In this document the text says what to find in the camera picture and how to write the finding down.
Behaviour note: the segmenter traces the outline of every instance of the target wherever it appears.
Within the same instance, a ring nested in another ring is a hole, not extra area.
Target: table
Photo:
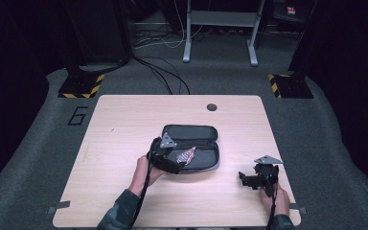
[[[187,30],[183,61],[190,61],[192,43],[191,25],[252,27],[252,36],[247,40],[247,50],[249,52],[250,64],[257,66],[258,60],[254,44],[264,5],[265,0],[260,0],[257,12],[192,11],[191,0],[187,0]]]
[[[218,109],[209,111],[207,104]],[[149,187],[135,227],[264,226],[259,191],[238,172],[255,174],[255,159],[281,159],[262,100],[229,95],[104,95],[98,100],[57,209],[55,227],[94,227],[128,187],[136,160],[164,125],[208,125],[218,130],[216,170],[166,174]],[[284,166],[279,181],[295,202]],[[299,211],[291,210],[295,225]]]

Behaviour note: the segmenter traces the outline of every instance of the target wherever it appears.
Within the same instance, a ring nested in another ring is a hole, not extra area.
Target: dark green sleeve
[[[292,230],[295,229],[291,219],[287,215],[277,215],[274,217],[273,230]]]
[[[109,209],[101,222],[98,230],[128,229],[133,221],[134,213],[139,202],[139,197],[129,190],[116,199],[115,204]]]

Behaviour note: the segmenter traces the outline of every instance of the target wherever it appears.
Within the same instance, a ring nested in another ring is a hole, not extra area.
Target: gray carpet
[[[264,37],[257,51],[259,66],[251,67],[247,36],[205,37],[193,44],[191,62],[183,63],[184,44],[134,51],[137,57],[173,72],[196,95],[258,95],[285,162],[297,202],[308,209],[298,229],[368,229],[368,180],[341,143],[333,110],[321,89],[307,78],[314,99],[276,99],[268,74],[287,74],[295,39]],[[101,95],[168,94],[151,70],[135,60],[105,74],[95,98],[61,99],[58,90],[65,70],[47,76],[50,91],[34,124],[0,174],[0,229],[55,229],[48,208],[59,202],[83,135]],[[184,85],[166,75],[174,94]],[[68,126],[77,106],[86,116],[81,126]]]

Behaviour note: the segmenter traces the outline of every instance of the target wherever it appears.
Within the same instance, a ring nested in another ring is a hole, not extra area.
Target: hand
[[[276,210],[274,211],[274,216],[276,215],[287,215],[289,216],[289,197],[288,193],[280,187],[280,184],[273,185],[274,194],[276,194]],[[272,197],[268,197],[265,193],[265,188],[261,188],[260,190],[261,199],[263,206],[267,213],[270,215],[271,206],[273,204]]]
[[[141,156],[137,159],[136,170],[134,172],[130,186],[128,187],[134,194],[140,197],[143,187],[145,186],[146,175],[148,174],[149,161],[146,155]],[[149,186],[152,185],[158,177],[166,172],[156,168],[152,168],[150,172]]]

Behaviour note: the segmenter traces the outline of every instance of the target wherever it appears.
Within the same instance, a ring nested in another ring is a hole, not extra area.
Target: open black case
[[[193,159],[179,173],[209,171],[219,166],[218,131],[213,126],[167,125],[162,136],[166,133],[176,143],[167,155],[171,161],[176,162],[177,155],[195,147]]]

